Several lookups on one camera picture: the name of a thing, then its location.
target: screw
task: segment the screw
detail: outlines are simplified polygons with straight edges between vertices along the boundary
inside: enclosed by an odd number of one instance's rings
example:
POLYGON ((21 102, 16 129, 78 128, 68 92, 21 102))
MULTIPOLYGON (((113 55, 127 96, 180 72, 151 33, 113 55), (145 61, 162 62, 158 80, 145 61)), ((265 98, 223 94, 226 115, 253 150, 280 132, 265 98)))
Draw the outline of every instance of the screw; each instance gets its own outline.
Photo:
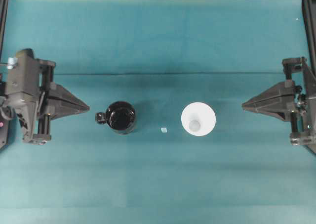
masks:
POLYGON ((8 64, 7 64, 7 69, 11 70, 17 65, 18 59, 16 57, 10 57, 8 58, 8 64))

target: metal rod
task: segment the metal rod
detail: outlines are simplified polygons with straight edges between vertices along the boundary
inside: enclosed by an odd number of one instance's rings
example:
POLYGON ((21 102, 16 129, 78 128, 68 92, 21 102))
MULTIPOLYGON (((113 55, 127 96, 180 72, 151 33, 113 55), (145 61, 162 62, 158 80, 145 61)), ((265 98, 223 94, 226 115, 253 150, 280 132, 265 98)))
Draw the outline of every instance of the metal rod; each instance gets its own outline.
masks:
POLYGON ((39 134, 50 134, 50 116, 44 115, 42 118, 39 119, 39 134))
POLYGON ((292 127, 292 133, 298 132, 296 113, 291 113, 291 127, 292 127))

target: teal tablecloth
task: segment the teal tablecloth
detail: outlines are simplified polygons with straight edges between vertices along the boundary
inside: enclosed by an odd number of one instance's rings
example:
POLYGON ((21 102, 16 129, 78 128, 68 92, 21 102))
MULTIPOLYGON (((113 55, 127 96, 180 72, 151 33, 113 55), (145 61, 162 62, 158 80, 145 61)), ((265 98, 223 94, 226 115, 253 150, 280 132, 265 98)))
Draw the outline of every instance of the teal tablecloth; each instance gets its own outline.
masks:
POLYGON ((53 121, 44 146, 11 124, 1 224, 315 223, 315 155, 240 106, 308 55, 300 0, 10 0, 2 60, 23 47, 91 110, 53 121), (94 122, 116 100, 134 133, 94 122), (194 101, 215 110, 208 136, 182 128, 194 101))

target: black frame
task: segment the black frame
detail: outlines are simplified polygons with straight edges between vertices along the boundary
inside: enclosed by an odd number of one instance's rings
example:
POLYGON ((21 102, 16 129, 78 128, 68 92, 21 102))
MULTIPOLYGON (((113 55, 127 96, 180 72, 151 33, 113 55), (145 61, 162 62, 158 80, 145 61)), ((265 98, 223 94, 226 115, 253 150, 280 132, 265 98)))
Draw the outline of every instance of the black frame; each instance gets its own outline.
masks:
POLYGON ((6 13, 7 13, 7 9, 8 9, 8 1, 9 0, 0 0, 0 59, 1 59, 1 54, 2 54, 3 37, 4 37, 6 13))
POLYGON ((302 11, 310 51, 310 65, 316 74, 316 0, 302 0, 302 11))

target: black mug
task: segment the black mug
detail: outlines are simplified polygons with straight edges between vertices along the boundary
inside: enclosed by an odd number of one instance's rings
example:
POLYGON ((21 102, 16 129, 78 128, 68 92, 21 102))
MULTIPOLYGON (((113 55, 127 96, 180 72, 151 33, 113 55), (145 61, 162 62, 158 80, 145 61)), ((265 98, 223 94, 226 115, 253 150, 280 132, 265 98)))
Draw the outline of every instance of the black mug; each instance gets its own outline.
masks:
POLYGON ((136 112, 130 103, 117 101, 105 113, 96 113, 95 121, 98 124, 108 124, 118 134, 128 134, 135 129, 136 112))

